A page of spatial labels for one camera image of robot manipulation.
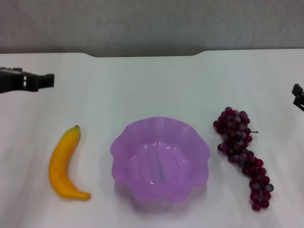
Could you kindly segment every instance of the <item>plastic bowl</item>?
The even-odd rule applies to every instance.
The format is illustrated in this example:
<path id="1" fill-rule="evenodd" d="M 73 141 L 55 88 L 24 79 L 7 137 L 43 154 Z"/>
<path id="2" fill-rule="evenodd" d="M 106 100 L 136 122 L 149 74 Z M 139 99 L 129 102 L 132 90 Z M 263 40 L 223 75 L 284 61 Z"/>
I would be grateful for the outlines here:
<path id="1" fill-rule="evenodd" d="M 196 130 L 167 117 L 126 126 L 111 145 L 112 176 L 139 201 L 184 201 L 208 179 L 210 151 Z"/>

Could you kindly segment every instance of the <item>tabletop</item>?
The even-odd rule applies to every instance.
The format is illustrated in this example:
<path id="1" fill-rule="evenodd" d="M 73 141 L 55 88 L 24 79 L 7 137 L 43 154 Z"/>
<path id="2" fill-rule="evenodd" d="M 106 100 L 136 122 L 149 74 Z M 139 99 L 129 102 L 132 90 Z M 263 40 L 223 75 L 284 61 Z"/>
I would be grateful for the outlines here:
<path id="1" fill-rule="evenodd" d="M 0 94 L 2 228 L 304 227 L 304 113 L 291 91 L 304 86 L 304 50 L 207 51 L 190 57 L 95 58 L 85 54 L 0 55 L 0 65 L 55 74 L 54 88 Z M 249 179 L 217 151 L 212 123 L 226 106 L 259 131 L 249 148 L 275 190 L 251 209 Z M 143 205 L 111 176 L 110 145 L 136 120 L 166 116 L 193 126 L 210 147 L 209 180 L 181 204 Z M 92 194 L 61 199 L 48 163 L 75 124 L 81 139 L 69 176 Z"/>

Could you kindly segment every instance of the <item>bunch of grapes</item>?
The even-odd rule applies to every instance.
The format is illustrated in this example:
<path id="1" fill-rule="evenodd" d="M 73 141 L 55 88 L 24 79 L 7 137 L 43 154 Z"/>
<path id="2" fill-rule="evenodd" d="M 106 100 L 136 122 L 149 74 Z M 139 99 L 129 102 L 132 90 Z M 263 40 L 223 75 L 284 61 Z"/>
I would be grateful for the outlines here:
<path id="1" fill-rule="evenodd" d="M 229 162 L 239 165 L 242 172 L 252 179 L 249 183 L 252 209 L 259 211 L 261 207 L 269 207 L 270 192 L 273 191 L 274 186 L 269 183 L 266 169 L 262 167 L 263 161 L 257 159 L 254 153 L 247 149 L 252 141 L 250 133 L 258 133 L 250 130 L 249 123 L 246 112 L 227 107 L 218 120 L 214 121 L 213 126 L 224 140 L 218 145 L 218 150 L 225 153 Z"/>

